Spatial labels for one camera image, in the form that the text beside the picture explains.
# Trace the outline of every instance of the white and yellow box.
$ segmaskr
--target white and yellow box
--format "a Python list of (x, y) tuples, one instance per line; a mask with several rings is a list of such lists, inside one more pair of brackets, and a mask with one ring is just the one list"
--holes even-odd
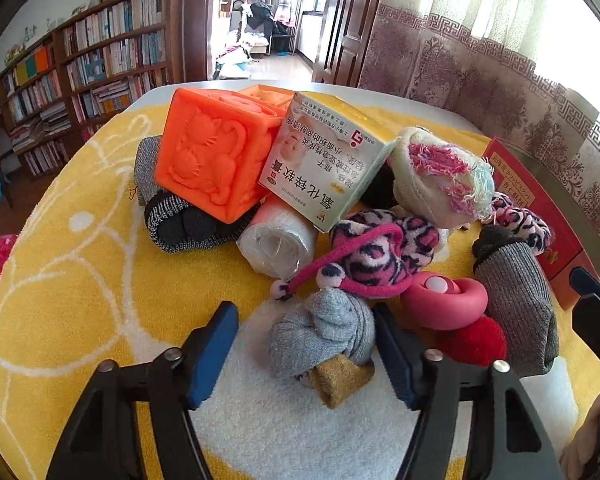
[(360, 199), (394, 144), (394, 132), (341, 99), (296, 92), (260, 184), (328, 232)]

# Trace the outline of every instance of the white button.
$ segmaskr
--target white button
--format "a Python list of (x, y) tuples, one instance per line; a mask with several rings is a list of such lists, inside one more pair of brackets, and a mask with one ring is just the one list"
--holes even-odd
[(431, 276), (426, 282), (424, 282), (424, 286), (429, 290), (439, 292), (440, 294), (444, 294), (449, 288), (445, 279), (441, 278), (440, 276)]

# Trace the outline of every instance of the white table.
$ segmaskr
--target white table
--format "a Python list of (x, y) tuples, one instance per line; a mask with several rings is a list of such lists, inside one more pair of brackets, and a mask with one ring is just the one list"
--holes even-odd
[(371, 90), (363, 90), (361, 88), (350, 88), (348, 86), (286, 80), (218, 80), (161, 86), (160, 88), (154, 88), (153, 90), (144, 94), (138, 99), (138, 101), (127, 108), (127, 110), (138, 110), (138, 108), (147, 105), (168, 103), (171, 101), (171, 96), (175, 92), (175, 89), (179, 86), (189, 86), (193, 88), (218, 88), (238, 91), (256, 84), (277, 86), (296, 91), (305, 90), (311, 92), (323, 92), (325, 94), (335, 95), (351, 105), (378, 106), (393, 112), (414, 115), (425, 120), (445, 124), (446, 126), (458, 128), (459, 130), (481, 133), (478, 128), (458, 114), (448, 110), (443, 110), (442, 108), (436, 108), (435, 106), (405, 99), (403, 97), (381, 94), (380, 92), (372, 92)]

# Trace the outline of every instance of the transparent plastic roll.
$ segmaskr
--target transparent plastic roll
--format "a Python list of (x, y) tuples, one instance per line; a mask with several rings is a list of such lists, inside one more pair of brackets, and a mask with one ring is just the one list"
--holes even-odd
[(253, 270), (288, 280), (314, 259), (316, 228), (291, 206), (269, 195), (238, 238)]

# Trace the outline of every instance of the patterned curtain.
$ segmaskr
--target patterned curtain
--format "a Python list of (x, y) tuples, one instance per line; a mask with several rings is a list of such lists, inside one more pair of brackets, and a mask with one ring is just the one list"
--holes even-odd
[(381, 0), (359, 86), (445, 108), (519, 146), (600, 236), (598, 111), (535, 74), (546, 1)]

